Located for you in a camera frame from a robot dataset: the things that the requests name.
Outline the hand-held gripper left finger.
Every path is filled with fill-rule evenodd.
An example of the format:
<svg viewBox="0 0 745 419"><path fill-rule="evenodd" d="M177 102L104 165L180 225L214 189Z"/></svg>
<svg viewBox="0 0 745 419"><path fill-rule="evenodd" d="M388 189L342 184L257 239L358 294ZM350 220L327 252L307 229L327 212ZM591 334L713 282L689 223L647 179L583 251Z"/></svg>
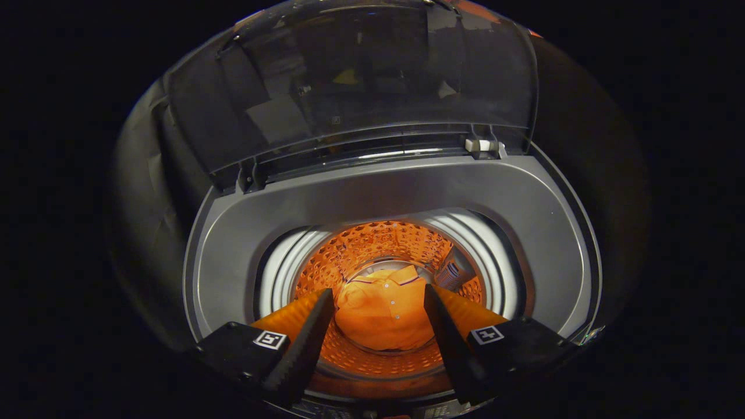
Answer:
<svg viewBox="0 0 745 419"><path fill-rule="evenodd" d="M195 366L242 397L290 407L311 382L334 313L325 288L250 325L229 321L197 342Z"/></svg>

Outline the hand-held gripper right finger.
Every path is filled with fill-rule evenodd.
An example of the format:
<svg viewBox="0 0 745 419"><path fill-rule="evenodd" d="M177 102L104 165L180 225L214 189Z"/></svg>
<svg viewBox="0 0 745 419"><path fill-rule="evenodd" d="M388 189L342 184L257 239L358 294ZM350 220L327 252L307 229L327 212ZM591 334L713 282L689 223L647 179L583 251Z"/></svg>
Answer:
<svg viewBox="0 0 745 419"><path fill-rule="evenodd" d="M428 284L424 308L455 396L473 405L529 393L578 347L530 317L508 320Z"/></svg>

